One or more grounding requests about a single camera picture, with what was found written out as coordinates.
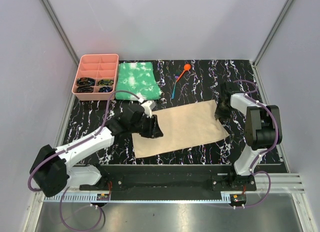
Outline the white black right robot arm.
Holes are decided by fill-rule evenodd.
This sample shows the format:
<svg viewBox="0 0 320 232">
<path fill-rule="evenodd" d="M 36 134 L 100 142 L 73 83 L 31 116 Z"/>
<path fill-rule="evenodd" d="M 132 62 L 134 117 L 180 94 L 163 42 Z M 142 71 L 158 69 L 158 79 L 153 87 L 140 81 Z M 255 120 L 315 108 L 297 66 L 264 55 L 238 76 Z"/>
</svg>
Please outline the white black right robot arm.
<svg viewBox="0 0 320 232">
<path fill-rule="evenodd" d="M 225 122 L 232 111 L 245 115 L 245 147 L 223 178 L 212 178 L 214 191 L 242 191 L 255 189 L 254 170 L 262 157 L 282 142 L 280 110 L 276 105 L 266 105 L 243 93 L 235 82 L 220 86 L 220 97 L 215 110 L 215 119 Z"/>
</svg>

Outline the beige cloth napkin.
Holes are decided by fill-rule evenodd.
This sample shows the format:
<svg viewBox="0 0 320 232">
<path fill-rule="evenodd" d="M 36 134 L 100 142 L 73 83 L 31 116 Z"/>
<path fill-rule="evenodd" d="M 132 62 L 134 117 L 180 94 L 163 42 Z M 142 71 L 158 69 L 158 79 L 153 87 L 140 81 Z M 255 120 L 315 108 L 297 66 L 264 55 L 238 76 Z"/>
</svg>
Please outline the beige cloth napkin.
<svg viewBox="0 0 320 232">
<path fill-rule="evenodd" d="M 145 138 L 132 134 L 137 159 L 221 141 L 229 136 L 215 119 L 215 100 L 190 103 L 154 111 L 163 136 Z"/>
</svg>

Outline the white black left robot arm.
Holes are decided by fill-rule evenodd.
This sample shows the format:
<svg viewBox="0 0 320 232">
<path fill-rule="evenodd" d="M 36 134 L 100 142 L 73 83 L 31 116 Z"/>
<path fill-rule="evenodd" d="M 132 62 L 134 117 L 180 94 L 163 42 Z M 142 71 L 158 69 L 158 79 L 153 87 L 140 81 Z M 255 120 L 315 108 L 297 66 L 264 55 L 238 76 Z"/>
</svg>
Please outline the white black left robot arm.
<svg viewBox="0 0 320 232">
<path fill-rule="evenodd" d="M 56 148 L 49 144 L 43 146 L 29 171 L 29 179 L 34 180 L 38 187 L 30 186 L 29 189 L 43 192 L 48 198 L 68 187 L 86 185 L 103 190 L 108 185 L 108 178 L 104 172 L 97 165 L 77 164 L 131 134 L 138 134 L 147 139 L 157 139 L 164 135 L 159 127 L 157 115 L 153 114 L 145 103 L 129 106 L 100 128 L 69 144 Z"/>
</svg>

